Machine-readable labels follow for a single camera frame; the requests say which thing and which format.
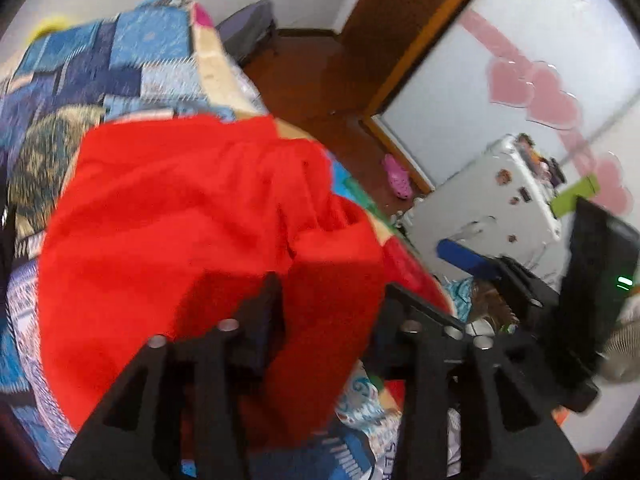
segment wooden floor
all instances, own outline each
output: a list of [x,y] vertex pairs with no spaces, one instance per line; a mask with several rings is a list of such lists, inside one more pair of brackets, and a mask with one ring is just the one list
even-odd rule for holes
[[244,67],[267,108],[322,142],[388,215],[411,207],[386,182],[386,151],[358,118],[382,83],[331,37],[276,38]]

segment red garment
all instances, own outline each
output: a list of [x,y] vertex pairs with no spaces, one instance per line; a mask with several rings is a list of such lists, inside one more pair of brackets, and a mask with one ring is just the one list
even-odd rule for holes
[[286,341],[244,424],[259,445],[323,428],[385,283],[366,213],[330,189],[322,147],[271,118],[88,132],[39,264],[44,372],[72,426],[149,336],[205,333],[275,270]]

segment green object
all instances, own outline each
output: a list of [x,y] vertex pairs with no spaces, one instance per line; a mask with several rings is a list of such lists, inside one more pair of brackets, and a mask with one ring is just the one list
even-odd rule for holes
[[581,178],[578,182],[556,196],[549,203],[549,207],[556,218],[562,218],[567,213],[575,211],[576,199],[579,196],[590,198],[599,192],[600,184],[598,184],[597,177],[592,173]]

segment brown wooden door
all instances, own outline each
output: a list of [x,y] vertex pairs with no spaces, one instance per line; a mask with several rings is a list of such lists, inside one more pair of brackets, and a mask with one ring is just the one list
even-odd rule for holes
[[444,0],[359,0],[342,32],[382,83]]

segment yellow object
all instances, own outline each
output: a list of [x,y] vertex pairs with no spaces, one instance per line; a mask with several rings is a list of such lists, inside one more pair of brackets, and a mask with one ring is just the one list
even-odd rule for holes
[[31,31],[29,35],[29,44],[33,43],[39,38],[51,34],[52,32],[59,32],[60,30],[67,30],[71,28],[73,24],[68,18],[64,16],[53,16],[42,20],[36,28]]

